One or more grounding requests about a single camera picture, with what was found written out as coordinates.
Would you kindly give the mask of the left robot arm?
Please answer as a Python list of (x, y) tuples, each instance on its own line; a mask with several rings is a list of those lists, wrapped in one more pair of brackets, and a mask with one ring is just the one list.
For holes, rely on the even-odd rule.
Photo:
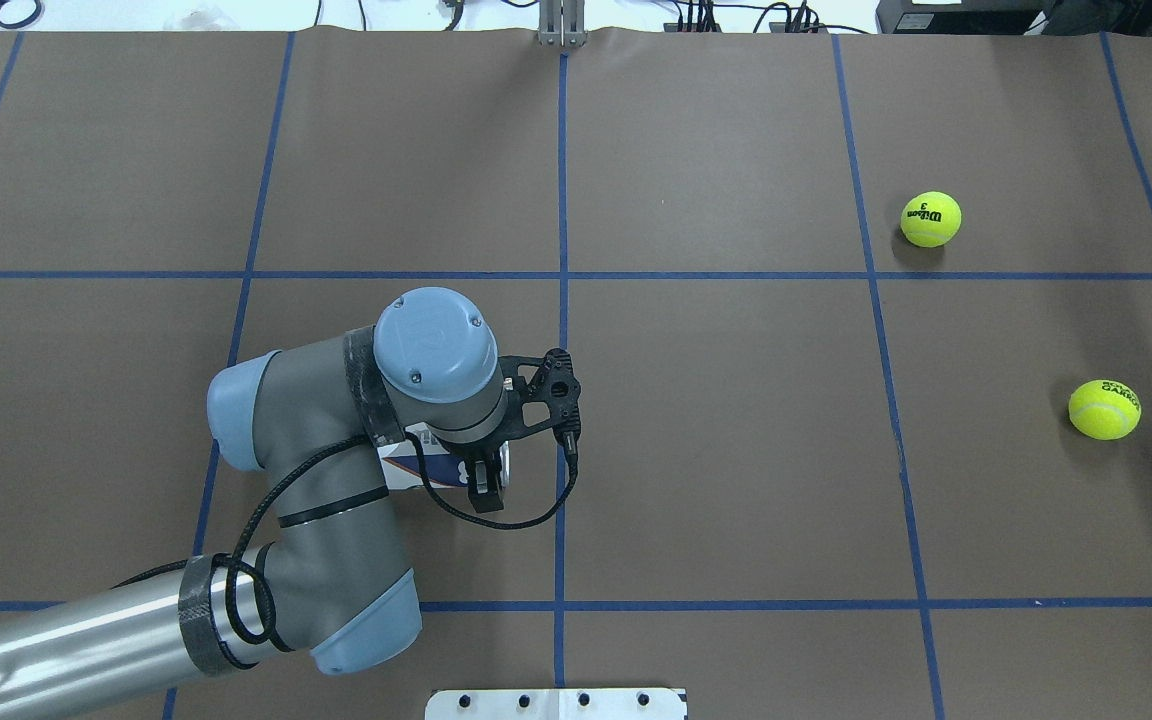
[(0, 719), (63, 719), (310, 652), (328, 675), (410, 647), (419, 594), (379, 448), (416, 425), (465, 462), (475, 518), (502, 509), (509, 410), (497, 338), (460, 291), (404, 291), (378, 323), (220, 372), (207, 420), (268, 495), (236, 546), (0, 623)]

